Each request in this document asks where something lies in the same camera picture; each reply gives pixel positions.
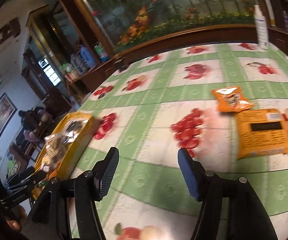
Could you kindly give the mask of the person left hand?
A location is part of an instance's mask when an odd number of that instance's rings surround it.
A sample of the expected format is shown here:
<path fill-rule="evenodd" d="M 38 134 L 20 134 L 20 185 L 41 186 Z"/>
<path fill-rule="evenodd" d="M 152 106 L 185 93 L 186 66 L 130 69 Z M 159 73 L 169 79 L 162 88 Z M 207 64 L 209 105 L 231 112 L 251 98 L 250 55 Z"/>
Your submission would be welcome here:
<path fill-rule="evenodd" d="M 12 230 L 20 231 L 22 225 L 27 219 L 27 213 L 21 205 L 17 205 L 7 211 L 5 219 Z"/>

